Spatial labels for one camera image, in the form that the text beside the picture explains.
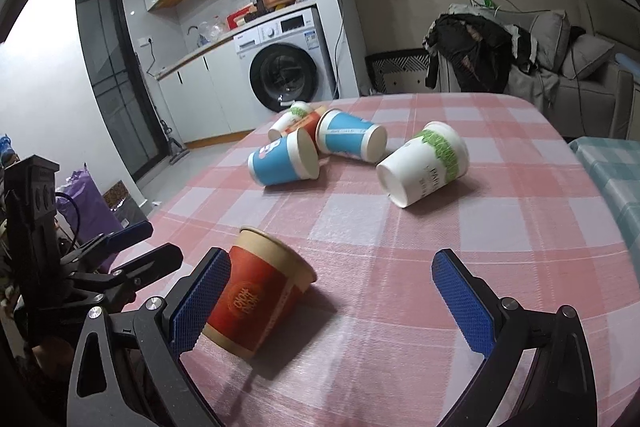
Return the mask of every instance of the clothes pile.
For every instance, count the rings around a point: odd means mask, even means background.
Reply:
[[[497,21],[493,11],[452,5],[431,25],[423,46],[430,54],[427,86],[438,81],[438,54],[451,63],[463,92],[507,93],[543,111],[559,79],[538,67],[538,41],[527,30]]]

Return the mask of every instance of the floor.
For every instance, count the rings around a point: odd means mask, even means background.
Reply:
[[[166,166],[151,181],[142,185],[140,191],[146,199],[152,202],[153,209],[157,210],[180,192],[191,178],[204,171],[236,143],[220,143],[191,150],[175,165]]]

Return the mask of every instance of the plastic bag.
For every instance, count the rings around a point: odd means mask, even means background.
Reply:
[[[226,23],[217,15],[213,18],[213,21],[207,24],[207,38],[211,42],[216,42],[223,34],[229,31]]]
[[[100,190],[95,186],[94,179],[86,168],[75,171],[66,180],[66,184],[58,189],[71,196],[80,210],[80,230],[78,240],[86,243],[101,233],[119,232],[122,225],[113,215],[106,201],[100,194]],[[78,227],[76,210],[70,201],[65,198],[56,198],[56,206],[60,214],[65,216],[72,231]],[[111,265],[113,259],[106,260],[102,266]]]

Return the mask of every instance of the purple bag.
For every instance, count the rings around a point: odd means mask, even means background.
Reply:
[[[83,169],[74,171],[71,177],[67,179],[66,184],[58,189],[58,192],[64,192],[67,196],[71,196],[78,205],[80,210],[78,241],[86,243],[101,233],[122,230],[122,225],[110,211],[106,201],[104,201],[86,165],[84,165]],[[60,197],[56,198],[56,206],[60,214],[65,217],[71,230],[75,232],[78,221],[74,206],[70,201]],[[111,266],[116,255],[112,255],[102,263],[102,267],[108,268]]]

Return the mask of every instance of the white paper cup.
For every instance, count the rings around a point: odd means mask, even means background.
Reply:
[[[285,114],[283,114],[276,123],[274,123],[270,130],[267,132],[267,137],[269,141],[276,141],[280,138],[287,127],[291,127],[293,124],[299,122],[303,118],[306,117],[309,113],[313,111],[310,105],[306,102],[294,102],[291,104],[291,107],[287,109]]]
[[[339,109],[326,112],[316,130],[318,150],[376,163],[386,152],[386,129]]]
[[[376,173],[391,201],[406,208],[464,176],[468,168],[465,141],[451,126],[434,121],[382,160]]]
[[[252,152],[248,167],[254,181],[264,186],[317,180],[320,175],[316,146],[304,129]]]

